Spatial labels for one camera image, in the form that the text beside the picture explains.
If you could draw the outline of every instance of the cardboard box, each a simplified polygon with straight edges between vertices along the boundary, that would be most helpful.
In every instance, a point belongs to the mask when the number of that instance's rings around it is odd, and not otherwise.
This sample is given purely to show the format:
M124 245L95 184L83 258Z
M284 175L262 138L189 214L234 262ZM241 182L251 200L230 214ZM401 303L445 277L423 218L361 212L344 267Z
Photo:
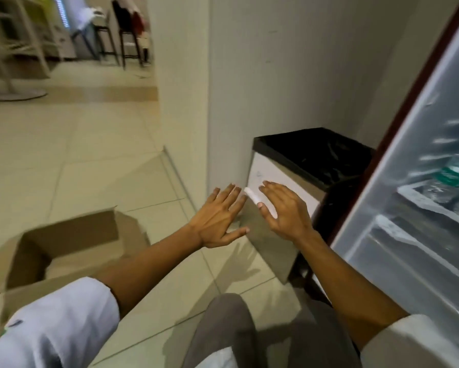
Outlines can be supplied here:
M146 248L137 220L114 209L31 229L0 247L0 335L21 307Z

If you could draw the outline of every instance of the gray pants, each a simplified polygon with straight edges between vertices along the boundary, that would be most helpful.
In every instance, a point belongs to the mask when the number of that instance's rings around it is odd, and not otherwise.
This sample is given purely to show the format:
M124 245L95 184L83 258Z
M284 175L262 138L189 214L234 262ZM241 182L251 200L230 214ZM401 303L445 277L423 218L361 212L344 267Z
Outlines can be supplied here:
M266 366L265 340L291 338L288 368L360 367L349 335L335 311L319 301L307 300L289 325L258 331L245 301L222 294L208 306L190 343L182 368L195 368L213 352L232 347L238 368Z

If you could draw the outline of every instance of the bottle label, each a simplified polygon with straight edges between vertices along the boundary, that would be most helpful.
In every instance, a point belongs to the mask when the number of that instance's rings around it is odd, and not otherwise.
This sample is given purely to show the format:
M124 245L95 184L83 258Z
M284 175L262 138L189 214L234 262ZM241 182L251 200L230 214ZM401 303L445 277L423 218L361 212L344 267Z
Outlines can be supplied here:
M450 168L442 168L436 175L435 178L448 186L459 187L459 173L456 173Z

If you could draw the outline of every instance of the open refrigerator door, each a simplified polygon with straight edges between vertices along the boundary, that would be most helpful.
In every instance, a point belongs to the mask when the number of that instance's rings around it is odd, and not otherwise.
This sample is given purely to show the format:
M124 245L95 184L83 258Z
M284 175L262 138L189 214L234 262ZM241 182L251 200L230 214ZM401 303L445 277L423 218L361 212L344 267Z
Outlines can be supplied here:
M423 194L459 152L459 10L395 121L331 247L459 346L459 196L439 204Z

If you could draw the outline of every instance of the chair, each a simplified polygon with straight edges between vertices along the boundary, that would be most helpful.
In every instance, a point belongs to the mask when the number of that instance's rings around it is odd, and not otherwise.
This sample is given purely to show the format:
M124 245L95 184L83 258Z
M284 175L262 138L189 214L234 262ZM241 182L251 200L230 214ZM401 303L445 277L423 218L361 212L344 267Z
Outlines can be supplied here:
M95 32L95 37L98 42L98 45L100 46L100 53L103 55L103 59L106 59L106 55L114 55L115 60L117 61L117 64L120 66L120 62L118 61L118 56L117 56L117 50L115 49L114 39L111 36L111 31L110 31L109 26L110 26L110 10L107 12L107 16L105 17L105 25L103 26L103 25L93 24L93 30ZM108 33L108 37L110 39L110 45L113 51L105 51L105 46L103 45L103 40L100 36L100 32Z
M118 24L118 35L120 37L120 48L122 50L122 66L125 70L125 58L137 58L139 60L139 64L143 67L142 58L140 55L139 43L137 41L136 34L132 28L132 18L131 14L127 9L122 8L117 0L113 0L111 2L112 7L114 9L115 18L117 19ZM126 55L124 49L124 35L132 35L134 39L134 45L136 46L137 55Z

